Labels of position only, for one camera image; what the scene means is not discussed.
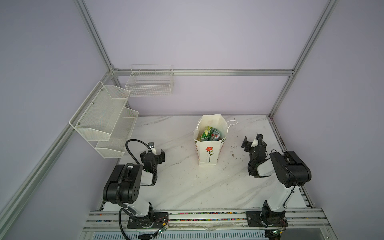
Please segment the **snack package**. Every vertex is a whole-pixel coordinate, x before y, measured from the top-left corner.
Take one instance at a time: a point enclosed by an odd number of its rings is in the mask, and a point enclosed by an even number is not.
[[[220,133],[214,127],[206,127],[201,136],[199,137],[200,142],[204,141],[217,141],[220,138]]]

